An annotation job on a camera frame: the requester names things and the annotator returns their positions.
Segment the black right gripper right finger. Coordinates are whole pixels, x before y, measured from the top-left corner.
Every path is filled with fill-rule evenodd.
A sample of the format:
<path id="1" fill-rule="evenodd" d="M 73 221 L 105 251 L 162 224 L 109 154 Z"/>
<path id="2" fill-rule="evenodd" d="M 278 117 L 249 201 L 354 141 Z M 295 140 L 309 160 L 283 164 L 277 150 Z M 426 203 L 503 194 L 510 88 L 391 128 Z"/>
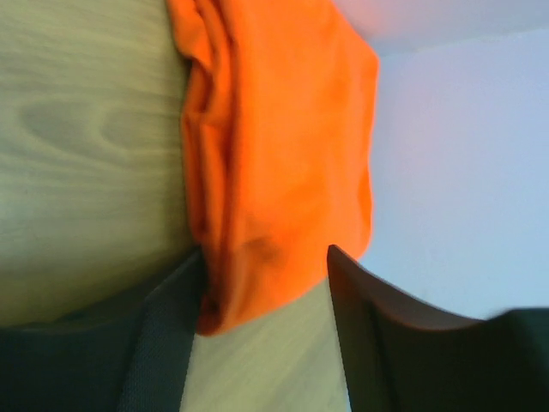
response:
<path id="1" fill-rule="evenodd" d="M 406 294 L 337 246 L 327 265 L 352 410 L 547 410 L 547 309 L 467 318 Z"/>

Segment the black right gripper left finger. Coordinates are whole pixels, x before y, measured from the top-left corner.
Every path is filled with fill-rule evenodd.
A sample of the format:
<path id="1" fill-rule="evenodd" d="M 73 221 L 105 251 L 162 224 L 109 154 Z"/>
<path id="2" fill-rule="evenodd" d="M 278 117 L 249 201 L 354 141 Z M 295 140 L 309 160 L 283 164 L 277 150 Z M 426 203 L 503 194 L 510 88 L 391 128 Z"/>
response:
<path id="1" fill-rule="evenodd" d="M 204 290 L 175 267 L 50 323 L 1 329 L 3 411 L 178 411 Z"/>

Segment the orange t-shirt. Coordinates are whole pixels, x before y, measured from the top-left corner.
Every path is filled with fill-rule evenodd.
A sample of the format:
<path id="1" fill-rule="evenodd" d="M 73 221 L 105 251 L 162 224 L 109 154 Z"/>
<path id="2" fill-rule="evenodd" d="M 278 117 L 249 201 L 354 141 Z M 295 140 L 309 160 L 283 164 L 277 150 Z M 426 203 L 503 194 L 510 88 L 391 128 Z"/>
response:
<path id="1" fill-rule="evenodd" d="M 190 61 L 181 126 L 188 223 L 218 335 L 309 292 L 327 251 L 371 238 L 378 59 L 331 1 L 171 1 Z"/>

